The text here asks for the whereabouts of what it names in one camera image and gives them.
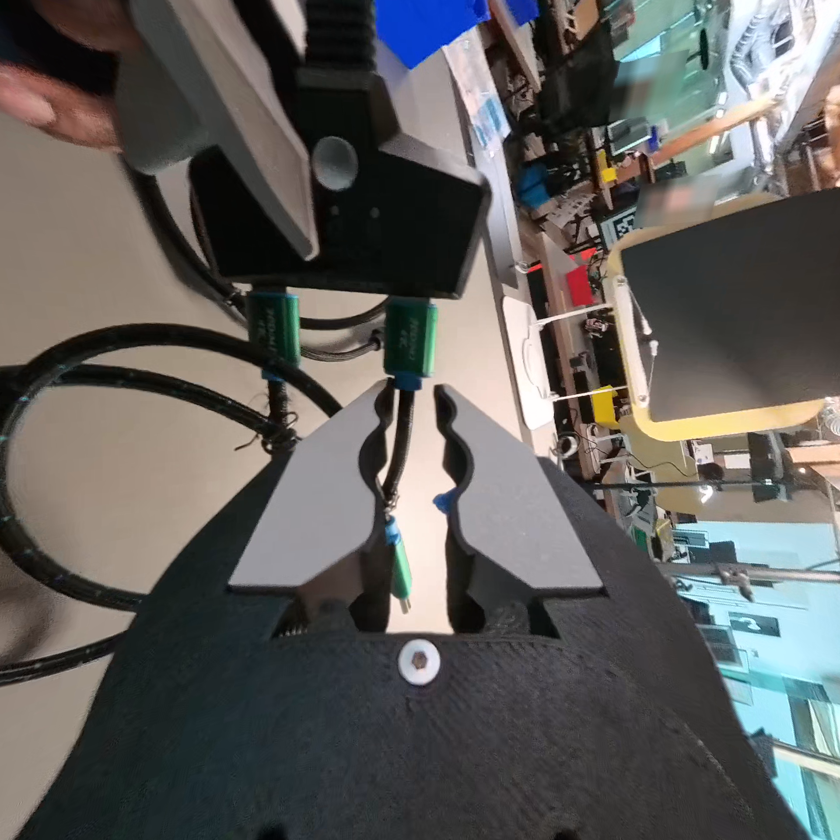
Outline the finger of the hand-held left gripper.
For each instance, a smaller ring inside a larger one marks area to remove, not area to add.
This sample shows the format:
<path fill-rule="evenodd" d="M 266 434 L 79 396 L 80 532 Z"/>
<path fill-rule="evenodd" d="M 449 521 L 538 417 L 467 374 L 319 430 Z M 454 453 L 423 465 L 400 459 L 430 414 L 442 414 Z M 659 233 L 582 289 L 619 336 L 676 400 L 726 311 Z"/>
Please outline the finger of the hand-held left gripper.
<path fill-rule="evenodd" d="M 214 146 L 303 259 L 319 254 L 309 156 L 266 58 L 229 1 L 131 1 L 141 47 L 119 60 L 122 153 L 160 172 Z"/>

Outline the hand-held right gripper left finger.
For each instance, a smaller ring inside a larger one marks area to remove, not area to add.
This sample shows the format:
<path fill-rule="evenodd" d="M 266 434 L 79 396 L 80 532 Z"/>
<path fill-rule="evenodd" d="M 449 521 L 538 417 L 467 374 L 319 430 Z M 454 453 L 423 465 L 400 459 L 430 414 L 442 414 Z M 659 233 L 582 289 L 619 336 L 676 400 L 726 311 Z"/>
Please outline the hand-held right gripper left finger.
<path fill-rule="evenodd" d="M 393 412 L 393 387 L 377 381 L 297 445 L 228 578 L 232 593 L 296 597 L 311 616 L 332 601 L 389 613 L 380 475 Z"/>

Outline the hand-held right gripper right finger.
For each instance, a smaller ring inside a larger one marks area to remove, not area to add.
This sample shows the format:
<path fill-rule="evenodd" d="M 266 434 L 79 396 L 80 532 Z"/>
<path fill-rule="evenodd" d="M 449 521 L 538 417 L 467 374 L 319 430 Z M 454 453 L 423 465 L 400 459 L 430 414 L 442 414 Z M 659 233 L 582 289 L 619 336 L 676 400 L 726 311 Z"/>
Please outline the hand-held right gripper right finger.
<path fill-rule="evenodd" d="M 451 624 L 496 610 L 603 595 L 606 588 L 538 456 L 450 385 L 434 388 L 444 471 Z"/>

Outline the black switch box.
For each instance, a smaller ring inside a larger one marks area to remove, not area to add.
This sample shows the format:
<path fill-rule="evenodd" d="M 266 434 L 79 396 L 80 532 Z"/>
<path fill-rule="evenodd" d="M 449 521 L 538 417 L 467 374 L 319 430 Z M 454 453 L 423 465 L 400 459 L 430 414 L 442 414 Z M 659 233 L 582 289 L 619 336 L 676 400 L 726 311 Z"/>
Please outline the black switch box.
<path fill-rule="evenodd" d="M 403 130 L 376 66 L 375 2 L 305 2 L 303 57 L 269 2 L 234 2 L 309 153 L 318 253 L 299 255 L 220 150 L 188 176 L 203 247 L 224 280 L 459 299 L 487 220 L 477 170 Z"/>

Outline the person's left hand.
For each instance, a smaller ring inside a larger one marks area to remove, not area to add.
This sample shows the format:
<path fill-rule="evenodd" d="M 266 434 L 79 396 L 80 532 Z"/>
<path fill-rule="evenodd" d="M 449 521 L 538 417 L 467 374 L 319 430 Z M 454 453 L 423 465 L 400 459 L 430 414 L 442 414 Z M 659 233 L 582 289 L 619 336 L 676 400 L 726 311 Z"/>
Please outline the person's left hand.
<path fill-rule="evenodd" d="M 1 107 L 57 140 L 122 149 L 119 58 L 143 43 L 128 2 L 2 2 Z"/>

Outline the white stand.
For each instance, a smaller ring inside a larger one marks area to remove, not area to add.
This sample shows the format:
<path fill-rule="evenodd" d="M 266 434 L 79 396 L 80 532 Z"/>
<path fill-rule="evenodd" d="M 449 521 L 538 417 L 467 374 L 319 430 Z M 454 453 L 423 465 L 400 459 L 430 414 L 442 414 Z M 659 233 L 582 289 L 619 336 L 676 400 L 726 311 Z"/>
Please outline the white stand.
<path fill-rule="evenodd" d="M 577 402 L 609 390 L 626 391 L 632 403 L 642 408 L 649 407 L 653 376 L 646 374 L 640 349 L 637 346 L 634 304 L 631 298 L 630 294 L 620 290 L 614 301 L 585 308 L 573 308 L 542 319 L 536 317 L 529 303 L 511 296 L 502 298 L 502 319 L 511 352 L 521 414 L 527 429 L 533 431 L 547 425 L 550 422 L 550 408 L 555 403 Z M 580 319 L 585 314 L 605 310 L 612 311 L 619 335 L 632 344 L 624 362 L 626 384 L 566 395 L 555 393 L 550 388 L 543 353 L 541 342 L 543 329 L 557 322 Z"/>

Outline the clear plastic bag with papers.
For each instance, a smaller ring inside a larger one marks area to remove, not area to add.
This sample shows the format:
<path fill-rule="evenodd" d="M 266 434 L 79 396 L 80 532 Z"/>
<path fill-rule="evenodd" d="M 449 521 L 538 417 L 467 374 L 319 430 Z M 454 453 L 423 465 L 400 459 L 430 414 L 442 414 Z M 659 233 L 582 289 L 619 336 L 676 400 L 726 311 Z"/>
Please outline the clear plastic bag with papers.
<path fill-rule="evenodd" d="M 511 129 L 478 29 L 460 35 L 443 51 L 479 146 L 495 156 Z"/>

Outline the grey flat panel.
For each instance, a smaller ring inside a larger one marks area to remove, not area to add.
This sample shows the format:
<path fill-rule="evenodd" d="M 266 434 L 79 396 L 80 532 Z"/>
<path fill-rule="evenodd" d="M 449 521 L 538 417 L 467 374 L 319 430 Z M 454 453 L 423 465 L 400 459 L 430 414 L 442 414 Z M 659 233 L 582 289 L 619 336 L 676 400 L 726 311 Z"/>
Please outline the grey flat panel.
<path fill-rule="evenodd" d="M 518 213 L 504 154 L 488 152 L 478 142 L 472 145 L 474 166 L 490 186 L 490 208 L 486 219 L 484 246 L 490 275 L 509 291 L 520 291 L 522 243 Z"/>

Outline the wood-framed black board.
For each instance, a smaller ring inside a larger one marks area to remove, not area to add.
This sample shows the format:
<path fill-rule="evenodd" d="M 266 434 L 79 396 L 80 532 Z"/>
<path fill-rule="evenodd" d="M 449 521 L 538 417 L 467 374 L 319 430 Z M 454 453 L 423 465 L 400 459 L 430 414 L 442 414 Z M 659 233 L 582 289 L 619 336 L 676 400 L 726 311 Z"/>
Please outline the wood-framed black board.
<path fill-rule="evenodd" d="M 616 243 L 603 288 L 643 434 L 797 427 L 838 398 L 838 223 L 838 187 L 754 193 Z"/>

